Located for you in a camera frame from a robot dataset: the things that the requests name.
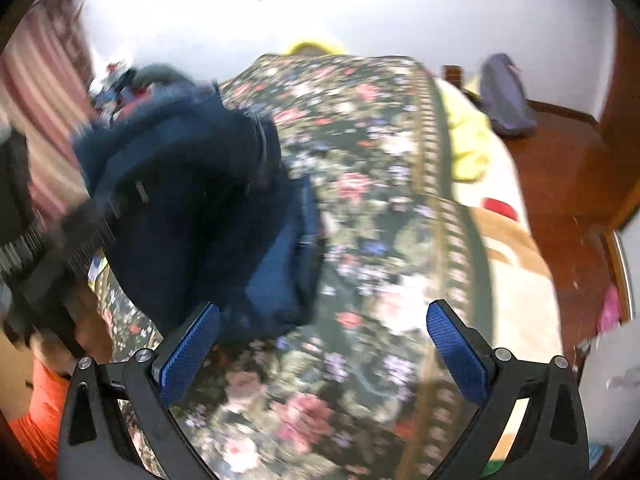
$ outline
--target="pink curtain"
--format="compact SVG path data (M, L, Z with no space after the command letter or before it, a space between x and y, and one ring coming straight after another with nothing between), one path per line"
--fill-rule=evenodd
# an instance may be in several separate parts
M45 221L86 196L70 137L94 117L93 75L76 9L74 0L41 0L0 56L0 121L27 137L31 197Z

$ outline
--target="floral bedspread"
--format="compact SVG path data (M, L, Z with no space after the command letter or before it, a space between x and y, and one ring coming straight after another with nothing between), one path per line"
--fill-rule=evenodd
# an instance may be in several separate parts
M270 113L292 173L312 174L328 253L314 323L214 347L174 417L221 479L426 478L468 420L427 305L446 298L488 340L492 326L433 80L401 57L263 56L221 92L227 106ZM109 270L97 291L117 360L161 340Z

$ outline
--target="wooden floor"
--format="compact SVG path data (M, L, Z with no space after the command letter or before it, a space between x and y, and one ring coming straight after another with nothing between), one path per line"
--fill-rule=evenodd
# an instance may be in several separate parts
M604 291L612 283L601 235L628 185L587 123L538 114L529 139L508 140L520 175L531 231L554 277L564 354L596 334Z

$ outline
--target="orange sleeve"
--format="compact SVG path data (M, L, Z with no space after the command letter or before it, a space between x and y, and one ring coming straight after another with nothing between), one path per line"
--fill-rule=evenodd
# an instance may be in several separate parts
M68 381L34 360L29 413L9 422L25 453L47 480L57 476L58 433L68 388Z

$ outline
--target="dark blue garment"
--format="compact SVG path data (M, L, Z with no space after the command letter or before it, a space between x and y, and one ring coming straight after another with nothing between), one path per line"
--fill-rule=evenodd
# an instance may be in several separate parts
M268 118L226 109L213 87L174 85L123 121L88 128L74 151L98 204L140 185L148 196L123 211L106 252L162 334L203 302L220 308L221 342L309 322L319 253L300 241L307 226L317 240L318 211L309 179L281 167Z

